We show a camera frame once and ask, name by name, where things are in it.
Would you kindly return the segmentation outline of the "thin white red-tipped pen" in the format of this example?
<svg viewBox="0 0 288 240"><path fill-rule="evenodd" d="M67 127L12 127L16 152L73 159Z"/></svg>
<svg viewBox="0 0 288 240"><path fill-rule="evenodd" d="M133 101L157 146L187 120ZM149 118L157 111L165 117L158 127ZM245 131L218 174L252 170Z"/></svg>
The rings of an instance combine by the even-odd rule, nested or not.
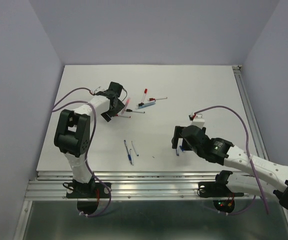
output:
<svg viewBox="0 0 288 240"><path fill-rule="evenodd" d="M126 119L130 119L130 118L131 118L131 116L128 116L128 115L120 115L120 114L115 115L115 117L126 118Z"/></svg>

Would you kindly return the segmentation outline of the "translucent red pen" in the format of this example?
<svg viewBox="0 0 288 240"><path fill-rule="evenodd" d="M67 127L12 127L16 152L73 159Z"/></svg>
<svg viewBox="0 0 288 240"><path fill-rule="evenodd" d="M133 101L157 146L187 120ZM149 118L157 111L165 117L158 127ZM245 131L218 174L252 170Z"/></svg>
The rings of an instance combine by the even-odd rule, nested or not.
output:
<svg viewBox="0 0 288 240"><path fill-rule="evenodd" d="M122 114L122 115L123 115L124 112L126 111L128 105L129 105L129 103L130 103L130 100L131 100L130 97L128 97L128 98L126 99L126 102L125 102L125 104L124 104L124 108L123 108L122 111L121 111L121 114Z"/></svg>

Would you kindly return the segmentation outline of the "blue ballpoint pen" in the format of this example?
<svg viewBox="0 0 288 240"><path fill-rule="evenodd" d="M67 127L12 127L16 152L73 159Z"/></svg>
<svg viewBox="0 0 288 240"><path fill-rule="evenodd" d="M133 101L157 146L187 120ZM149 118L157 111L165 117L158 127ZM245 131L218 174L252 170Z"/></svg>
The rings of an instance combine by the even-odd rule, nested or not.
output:
<svg viewBox="0 0 288 240"><path fill-rule="evenodd" d="M131 154L129 152L129 149L128 149L128 146L127 146L127 142L126 142L126 140L123 140L123 142L124 142L124 146L125 146L125 149L126 149L128 160L129 160L130 164L132 165L133 164L132 156L131 156Z"/></svg>

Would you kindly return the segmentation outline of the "white marker blue cap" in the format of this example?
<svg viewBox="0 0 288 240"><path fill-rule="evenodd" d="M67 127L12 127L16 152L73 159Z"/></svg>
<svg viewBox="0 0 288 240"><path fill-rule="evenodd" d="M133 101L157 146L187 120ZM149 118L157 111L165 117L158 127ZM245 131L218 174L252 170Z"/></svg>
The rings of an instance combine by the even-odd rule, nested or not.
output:
<svg viewBox="0 0 288 240"><path fill-rule="evenodd" d="M130 164L133 166L134 162L133 162L133 150L129 149L129 162Z"/></svg>

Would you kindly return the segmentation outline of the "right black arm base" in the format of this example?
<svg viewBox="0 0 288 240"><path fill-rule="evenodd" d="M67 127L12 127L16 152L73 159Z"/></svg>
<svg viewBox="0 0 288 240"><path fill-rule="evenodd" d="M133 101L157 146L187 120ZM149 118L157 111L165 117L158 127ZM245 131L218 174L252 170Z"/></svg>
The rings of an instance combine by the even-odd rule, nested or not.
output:
<svg viewBox="0 0 288 240"><path fill-rule="evenodd" d="M235 197L238 196L237 192L227 187L228 179L232 175L232 171L222 170L215 176L215 181L200 181L196 191L197 195L201 198L226 198L214 200L213 205L217 211L231 214L235 209Z"/></svg>

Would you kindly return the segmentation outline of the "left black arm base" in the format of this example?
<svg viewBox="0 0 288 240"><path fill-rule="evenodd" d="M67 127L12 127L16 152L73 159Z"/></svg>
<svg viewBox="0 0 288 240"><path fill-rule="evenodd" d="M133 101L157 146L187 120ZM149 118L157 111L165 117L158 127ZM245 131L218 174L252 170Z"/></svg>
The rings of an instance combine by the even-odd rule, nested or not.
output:
<svg viewBox="0 0 288 240"><path fill-rule="evenodd" d="M100 207L100 200L110 200L109 191L103 184L93 178L89 183L80 183L76 180L64 182L66 198L77 200L76 207L80 215L91 218L99 216L104 208Z"/></svg>

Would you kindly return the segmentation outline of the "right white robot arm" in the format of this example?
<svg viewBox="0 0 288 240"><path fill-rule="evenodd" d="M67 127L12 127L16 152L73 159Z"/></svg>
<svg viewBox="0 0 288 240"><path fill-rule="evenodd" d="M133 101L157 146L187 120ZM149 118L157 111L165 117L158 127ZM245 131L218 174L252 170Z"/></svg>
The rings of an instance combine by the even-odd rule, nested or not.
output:
<svg viewBox="0 0 288 240"><path fill-rule="evenodd" d="M251 155L222 138L209 138L206 128L195 125L176 126L171 140L176 149L192 151L207 162L236 169L222 170L213 181L200 181L197 194L201 198L233 198L244 194L273 199L288 210L288 166Z"/></svg>

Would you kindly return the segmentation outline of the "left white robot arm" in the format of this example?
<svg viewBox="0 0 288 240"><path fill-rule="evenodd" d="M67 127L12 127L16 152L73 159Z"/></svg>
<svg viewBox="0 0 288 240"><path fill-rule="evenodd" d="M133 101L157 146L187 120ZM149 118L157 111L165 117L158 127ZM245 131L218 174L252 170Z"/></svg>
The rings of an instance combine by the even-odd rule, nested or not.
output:
<svg viewBox="0 0 288 240"><path fill-rule="evenodd" d="M59 111L59 119L54 135L54 145L65 155L71 167L73 180L78 183L78 191L84 197L95 193L95 184L90 180L93 174L87 162L88 150L95 134L97 119L102 117L110 122L120 113L125 104L120 100L124 87L111 82L108 89L91 92L90 101L77 100L57 107L53 113ZM73 110L66 109L70 104L81 103Z"/></svg>

